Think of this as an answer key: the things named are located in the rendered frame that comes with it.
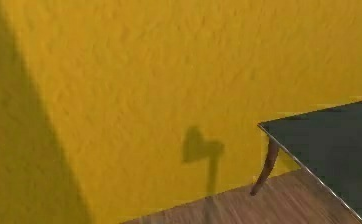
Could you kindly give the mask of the dark glass top table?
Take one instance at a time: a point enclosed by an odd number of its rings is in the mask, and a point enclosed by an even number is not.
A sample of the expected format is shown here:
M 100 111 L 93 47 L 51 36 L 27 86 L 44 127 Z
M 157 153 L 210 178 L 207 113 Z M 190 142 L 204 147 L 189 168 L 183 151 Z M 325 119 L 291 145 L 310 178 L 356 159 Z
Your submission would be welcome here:
M 362 101 L 263 121 L 268 136 L 256 195 L 285 151 L 362 222 Z

